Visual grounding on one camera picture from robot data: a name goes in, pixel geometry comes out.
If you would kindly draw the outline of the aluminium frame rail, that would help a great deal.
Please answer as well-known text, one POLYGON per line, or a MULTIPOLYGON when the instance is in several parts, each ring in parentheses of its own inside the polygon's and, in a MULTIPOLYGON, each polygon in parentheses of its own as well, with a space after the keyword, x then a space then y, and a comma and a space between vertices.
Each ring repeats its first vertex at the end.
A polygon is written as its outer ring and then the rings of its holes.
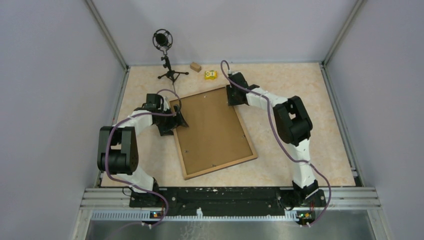
POLYGON ((162 187, 163 199, 133 193, 127 187, 87 188, 82 197, 73 239, 83 240, 93 220, 170 221, 292 221, 305 225, 319 215, 365 211, 377 240, 390 240, 382 204, 373 187, 321 187, 309 200, 291 187, 162 187))

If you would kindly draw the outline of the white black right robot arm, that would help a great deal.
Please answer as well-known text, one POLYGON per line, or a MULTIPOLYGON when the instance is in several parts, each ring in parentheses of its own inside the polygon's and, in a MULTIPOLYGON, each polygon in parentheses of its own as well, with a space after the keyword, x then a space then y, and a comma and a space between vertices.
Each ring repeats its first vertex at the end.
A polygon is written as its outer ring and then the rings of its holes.
POLYGON ((268 113, 271 129, 293 163, 293 200, 299 206, 307 206, 319 186, 310 165, 313 124, 302 99, 298 96, 278 96, 258 85, 248 85, 239 71, 230 72, 227 79, 226 92, 230 106, 254 106, 268 113))

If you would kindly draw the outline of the black microphone on tripod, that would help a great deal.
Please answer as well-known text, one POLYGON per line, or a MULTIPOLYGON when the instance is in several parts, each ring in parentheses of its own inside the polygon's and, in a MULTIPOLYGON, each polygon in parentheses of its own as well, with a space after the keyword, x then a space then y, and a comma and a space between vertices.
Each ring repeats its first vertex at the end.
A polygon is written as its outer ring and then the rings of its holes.
POLYGON ((176 71, 172 68, 168 56, 168 51, 171 49, 173 42, 174 40, 172 34, 164 28, 160 28, 153 33, 152 43, 157 50, 162 52, 160 60, 164 61, 164 64, 162 66, 164 69, 167 70, 166 73, 159 75, 157 78, 159 80, 162 78, 169 79, 172 82, 173 91, 176 93, 175 82, 177 81, 177 79, 180 77, 180 75, 189 75, 190 73, 187 71, 176 71))

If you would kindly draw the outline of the small wooden block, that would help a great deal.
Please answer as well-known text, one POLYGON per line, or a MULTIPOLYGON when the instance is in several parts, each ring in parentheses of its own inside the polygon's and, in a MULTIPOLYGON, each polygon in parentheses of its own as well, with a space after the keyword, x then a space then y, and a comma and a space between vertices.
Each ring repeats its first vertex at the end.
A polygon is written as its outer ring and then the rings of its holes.
POLYGON ((190 69, 199 73, 202 70, 202 66, 196 62, 191 62, 189 65, 190 69))

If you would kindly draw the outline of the yellow toy car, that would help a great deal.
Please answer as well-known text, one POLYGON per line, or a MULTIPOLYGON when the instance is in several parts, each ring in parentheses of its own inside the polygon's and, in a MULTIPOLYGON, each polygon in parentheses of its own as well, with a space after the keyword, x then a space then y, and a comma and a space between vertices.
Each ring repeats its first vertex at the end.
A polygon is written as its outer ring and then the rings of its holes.
POLYGON ((218 77, 218 72, 215 70, 208 70, 204 72, 205 80, 215 80, 218 77))

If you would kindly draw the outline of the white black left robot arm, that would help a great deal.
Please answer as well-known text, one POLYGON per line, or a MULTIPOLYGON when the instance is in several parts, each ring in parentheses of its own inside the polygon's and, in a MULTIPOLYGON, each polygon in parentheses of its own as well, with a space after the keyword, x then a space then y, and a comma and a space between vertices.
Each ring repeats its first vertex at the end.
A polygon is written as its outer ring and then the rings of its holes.
POLYGON ((154 177, 139 166, 137 135, 157 126, 161 136, 172 136, 177 127, 189 125, 182 114, 182 100, 170 107, 159 92, 148 93, 146 101, 129 116, 99 130, 97 167, 112 180, 127 184, 149 207, 160 202, 159 186, 154 177))

